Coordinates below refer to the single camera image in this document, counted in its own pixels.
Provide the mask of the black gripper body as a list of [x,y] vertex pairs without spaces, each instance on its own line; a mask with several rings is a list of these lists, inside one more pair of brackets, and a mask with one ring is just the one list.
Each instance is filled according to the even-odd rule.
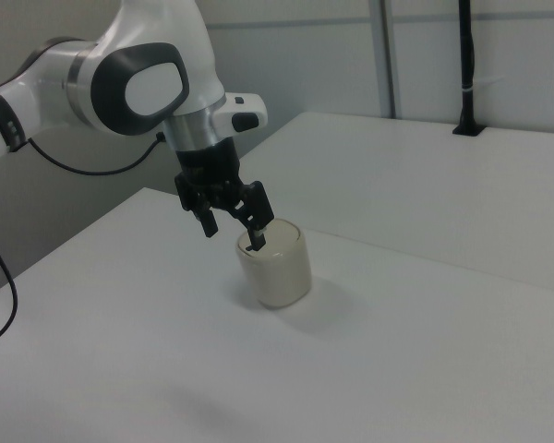
[[229,210],[237,205],[242,181],[232,138],[176,155],[181,172],[175,177],[175,186],[184,210]]

